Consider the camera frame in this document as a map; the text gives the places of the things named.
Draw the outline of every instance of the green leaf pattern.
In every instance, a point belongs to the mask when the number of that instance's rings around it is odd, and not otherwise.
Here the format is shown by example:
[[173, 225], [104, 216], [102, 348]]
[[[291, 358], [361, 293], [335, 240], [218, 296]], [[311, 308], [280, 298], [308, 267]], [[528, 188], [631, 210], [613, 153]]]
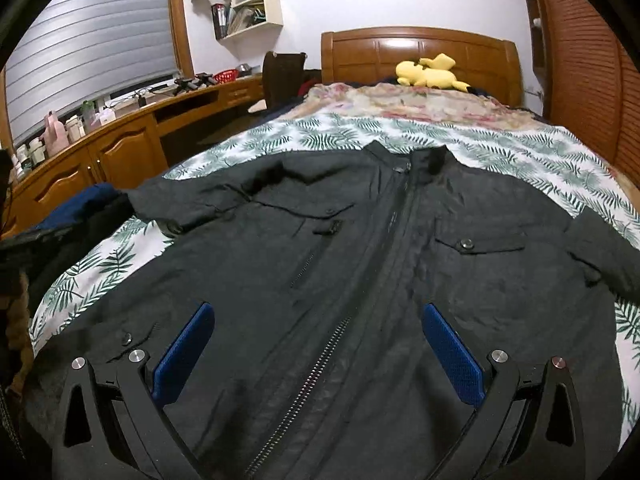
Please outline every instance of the green leaf pattern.
[[[164, 177], [196, 178], [268, 153], [359, 149], [373, 140], [395, 153], [446, 144], [461, 163], [525, 180], [572, 216], [585, 206], [592, 208], [640, 249], [640, 215], [606, 165], [574, 134], [556, 126], [504, 132], [321, 112], [243, 132], [179, 164]], [[34, 350], [171, 243], [154, 222], [146, 224], [137, 218], [125, 222], [49, 289], [31, 325]], [[616, 350], [625, 392], [622, 444], [640, 415], [640, 308], [617, 301], [615, 309]]]

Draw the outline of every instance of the black jacket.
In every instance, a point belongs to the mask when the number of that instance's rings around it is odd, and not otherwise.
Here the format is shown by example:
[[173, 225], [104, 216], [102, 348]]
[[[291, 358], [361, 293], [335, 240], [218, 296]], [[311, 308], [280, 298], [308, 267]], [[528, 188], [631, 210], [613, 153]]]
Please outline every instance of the black jacket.
[[162, 354], [209, 301], [213, 337], [165, 412], [214, 478], [424, 478], [472, 413], [420, 328], [435, 301], [520, 362], [564, 357], [588, 478], [615, 455], [614, 295], [640, 301], [640, 254], [593, 211], [572, 219], [445, 148], [376, 142], [156, 178], [129, 197], [184, 233], [38, 355], [26, 420], [48, 442], [73, 358]]

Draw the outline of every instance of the wooden headboard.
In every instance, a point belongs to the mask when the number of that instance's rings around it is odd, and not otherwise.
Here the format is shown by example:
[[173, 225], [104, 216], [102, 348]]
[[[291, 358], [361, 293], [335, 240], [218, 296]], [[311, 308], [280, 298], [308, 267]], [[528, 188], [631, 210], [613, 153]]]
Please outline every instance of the wooden headboard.
[[429, 27], [375, 27], [322, 35], [322, 82], [372, 84], [396, 75], [401, 61], [444, 52], [456, 60], [460, 81], [486, 90], [503, 104], [520, 106], [522, 77], [513, 42]]

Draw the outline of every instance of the wooden desk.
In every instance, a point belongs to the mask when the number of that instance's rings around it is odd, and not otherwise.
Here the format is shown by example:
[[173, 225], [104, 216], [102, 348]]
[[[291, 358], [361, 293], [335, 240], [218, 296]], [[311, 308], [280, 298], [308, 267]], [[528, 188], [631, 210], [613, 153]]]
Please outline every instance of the wooden desk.
[[2, 238], [41, 222], [87, 186], [132, 189], [168, 169], [160, 139], [223, 110], [262, 99], [262, 76], [203, 88], [154, 103], [92, 131], [47, 159], [12, 189]]

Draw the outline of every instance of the red basket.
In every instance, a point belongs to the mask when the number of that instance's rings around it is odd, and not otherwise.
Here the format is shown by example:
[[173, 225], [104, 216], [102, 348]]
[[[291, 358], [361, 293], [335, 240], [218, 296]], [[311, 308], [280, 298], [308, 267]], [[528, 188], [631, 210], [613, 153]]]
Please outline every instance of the red basket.
[[213, 79], [216, 80], [217, 83], [231, 83], [238, 78], [238, 70], [235, 68], [231, 70], [225, 70], [224, 72], [220, 72], [213, 76]]

